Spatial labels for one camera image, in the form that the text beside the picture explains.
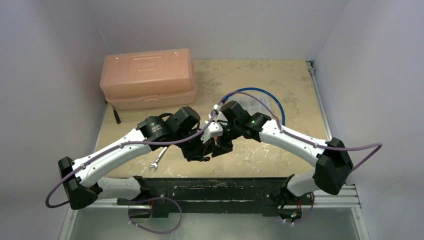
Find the orange black padlock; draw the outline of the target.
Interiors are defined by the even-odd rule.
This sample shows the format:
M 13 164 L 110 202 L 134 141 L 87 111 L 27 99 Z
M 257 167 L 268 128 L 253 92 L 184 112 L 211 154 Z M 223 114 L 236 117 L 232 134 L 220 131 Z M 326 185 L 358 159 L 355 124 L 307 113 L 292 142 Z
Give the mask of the orange black padlock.
M 221 146 L 221 137 L 220 136 L 216 136 L 213 139 L 214 139 L 215 145 L 217 147 L 220 147 Z

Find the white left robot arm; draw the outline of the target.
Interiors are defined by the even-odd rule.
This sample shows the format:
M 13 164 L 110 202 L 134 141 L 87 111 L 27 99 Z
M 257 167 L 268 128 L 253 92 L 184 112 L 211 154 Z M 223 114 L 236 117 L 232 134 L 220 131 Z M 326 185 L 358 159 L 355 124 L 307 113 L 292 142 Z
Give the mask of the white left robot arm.
M 209 119 L 201 125 L 199 114 L 189 106 L 176 113 L 149 116 L 138 123 L 122 138 L 101 150 L 78 159 L 63 157 L 58 161 L 61 180 L 54 189 L 63 186 L 67 201 L 73 210 L 80 210 L 100 199 L 123 198 L 138 205 L 146 203 L 149 191 L 141 186 L 136 177 L 107 178 L 106 175 L 123 164 L 159 148 L 177 146 L 187 160 L 199 147 L 209 127 L 217 116 L 213 110 Z

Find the blue cable lock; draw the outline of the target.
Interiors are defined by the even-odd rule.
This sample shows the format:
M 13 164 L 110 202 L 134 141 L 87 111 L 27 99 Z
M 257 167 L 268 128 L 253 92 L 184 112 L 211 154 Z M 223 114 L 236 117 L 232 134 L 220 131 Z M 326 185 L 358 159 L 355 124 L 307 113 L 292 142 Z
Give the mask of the blue cable lock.
M 257 91 L 260 92 L 260 94 L 253 94 L 256 98 L 258 98 L 261 102 L 263 102 L 269 109 L 271 109 L 271 104 L 270 104 L 270 99 L 272 99 L 276 105 L 278 106 L 280 112 L 281 112 L 281 124 L 284 126 L 286 123 L 286 118 L 285 118 L 285 112 L 283 109 L 283 106 L 281 105 L 281 103 L 279 102 L 279 100 L 270 92 L 261 89 L 261 88 L 257 88 L 257 87 L 244 87 L 244 88 L 240 88 L 237 89 L 236 92 L 245 92 L 245 91 Z M 253 115 L 254 113 L 258 112 L 258 113 L 263 113 L 263 114 L 267 114 L 267 110 L 266 108 L 259 103 L 258 101 L 249 98 L 248 96 L 245 95 L 239 95 L 239 96 L 233 96 L 232 94 L 227 96 L 222 102 L 225 103 L 227 101 L 236 101 L 238 102 L 242 108 L 246 111 L 248 111 L 248 113 L 250 115 Z

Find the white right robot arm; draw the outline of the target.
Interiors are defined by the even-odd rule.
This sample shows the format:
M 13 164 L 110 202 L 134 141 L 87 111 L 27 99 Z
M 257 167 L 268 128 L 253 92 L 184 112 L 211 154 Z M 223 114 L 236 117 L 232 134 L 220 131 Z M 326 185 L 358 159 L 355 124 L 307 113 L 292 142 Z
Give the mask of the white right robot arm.
M 218 117 L 224 117 L 227 125 L 219 139 L 230 142 L 239 137 L 279 147 L 306 161 L 313 170 L 291 176 L 281 189 L 280 196 L 288 204 L 300 196 L 321 190 L 338 195 L 348 175 L 353 170 L 349 155 L 343 151 L 344 143 L 304 135 L 282 126 L 277 120 L 257 112 L 250 115 L 236 101 L 214 106 Z

